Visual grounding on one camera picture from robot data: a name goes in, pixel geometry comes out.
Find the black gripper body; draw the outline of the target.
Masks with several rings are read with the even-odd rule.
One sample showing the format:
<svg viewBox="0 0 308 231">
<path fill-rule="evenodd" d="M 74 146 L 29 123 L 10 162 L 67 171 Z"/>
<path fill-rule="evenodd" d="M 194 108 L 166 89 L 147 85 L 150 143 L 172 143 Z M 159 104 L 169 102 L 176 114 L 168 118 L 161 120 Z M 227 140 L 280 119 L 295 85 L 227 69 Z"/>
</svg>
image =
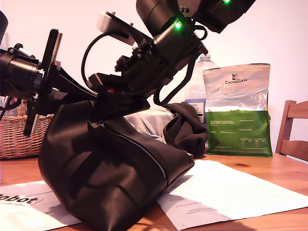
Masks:
<svg viewBox="0 0 308 231">
<path fill-rule="evenodd" d="M 88 79 L 88 87 L 99 92 L 101 86 L 115 92 L 153 93 L 167 85 L 177 73 L 177 38 L 170 36 L 141 37 L 139 46 L 131 57 L 121 56 L 115 71 L 121 75 L 93 74 Z"/>
<path fill-rule="evenodd" d="M 45 100 L 52 89 L 52 77 L 56 74 L 54 62 L 60 47 L 62 33 L 50 31 L 43 60 L 40 62 L 17 44 L 4 51 L 4 111 L 12 110 L 27 101 L 27 119 L 24 135 L 36 132 L 40 115 L 46 115 Z"/>
</svg>

